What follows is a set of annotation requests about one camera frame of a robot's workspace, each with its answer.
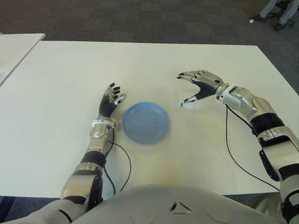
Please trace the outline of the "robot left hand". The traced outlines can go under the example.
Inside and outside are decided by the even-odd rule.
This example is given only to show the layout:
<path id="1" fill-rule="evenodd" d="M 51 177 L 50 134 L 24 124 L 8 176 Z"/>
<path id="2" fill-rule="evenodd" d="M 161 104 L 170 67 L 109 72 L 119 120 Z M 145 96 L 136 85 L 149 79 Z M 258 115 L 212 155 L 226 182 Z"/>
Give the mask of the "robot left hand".
<path id="1" fill-rule="evenodd" d="M 100 105 L 98 117 L 110 118 L 117 106 L 122 103 L 126 98 L 126 94 L 120 94 L 120 87 L 111 83 L 105 90 Z"/>

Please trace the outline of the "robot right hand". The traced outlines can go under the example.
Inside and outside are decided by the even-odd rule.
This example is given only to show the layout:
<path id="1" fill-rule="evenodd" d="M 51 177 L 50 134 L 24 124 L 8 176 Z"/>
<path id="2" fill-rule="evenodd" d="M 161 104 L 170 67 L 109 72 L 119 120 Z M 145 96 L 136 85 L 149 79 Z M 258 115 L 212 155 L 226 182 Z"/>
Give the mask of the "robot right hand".
<path id="1" fill-rule="evenodd" d="M 185 99 L 184 104 L 214 95 L 224 83 L 220 77 L 207 70 L 182 72 L 177 76 L 177 79 L 187 80 L 199 87 L 199 92 Z"/>

